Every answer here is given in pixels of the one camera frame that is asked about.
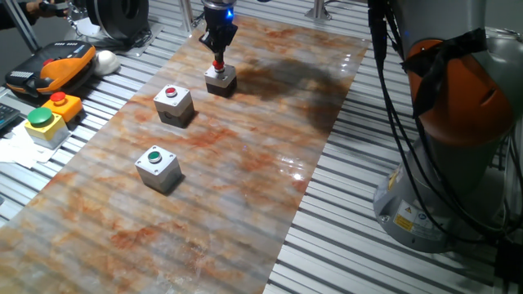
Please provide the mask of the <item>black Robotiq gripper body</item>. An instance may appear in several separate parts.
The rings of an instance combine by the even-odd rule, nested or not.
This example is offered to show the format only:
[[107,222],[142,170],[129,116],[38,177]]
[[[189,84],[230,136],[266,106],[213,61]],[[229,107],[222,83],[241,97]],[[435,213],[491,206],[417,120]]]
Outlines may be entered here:
[[224,9],[215,7],[204,8],[204,18],[206,20],[206,32],[209,32],[214,40],[218,42],[218,34],[220,28],[233,25],[234,9],[226,7]]

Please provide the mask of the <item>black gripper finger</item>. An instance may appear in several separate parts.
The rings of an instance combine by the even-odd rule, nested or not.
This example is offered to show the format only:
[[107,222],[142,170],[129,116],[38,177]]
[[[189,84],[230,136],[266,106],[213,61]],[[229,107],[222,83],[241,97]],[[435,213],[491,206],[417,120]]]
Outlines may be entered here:
[[218,62],[224,63],[224,53],[226,48],[232,43],[238,27],[235,24],[229,24],[220,28],[218,34],[219,50],[218,50]]
[[210,50],[214,55],[214,60],[217,63],[221,62],[221,47],[220,44],[217,43],[213,36],[206,32],[199,38],[199,42],[202,43],[208,50]]

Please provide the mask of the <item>bystander hand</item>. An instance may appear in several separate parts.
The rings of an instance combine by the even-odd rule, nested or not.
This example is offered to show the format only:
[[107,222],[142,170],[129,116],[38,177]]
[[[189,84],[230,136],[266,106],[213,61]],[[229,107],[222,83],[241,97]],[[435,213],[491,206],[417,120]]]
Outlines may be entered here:
[[34,19],[53,16],[66,17],[68,10],[65,6],[55,4],[54,1],[33,1],[25,4],[27,14]]

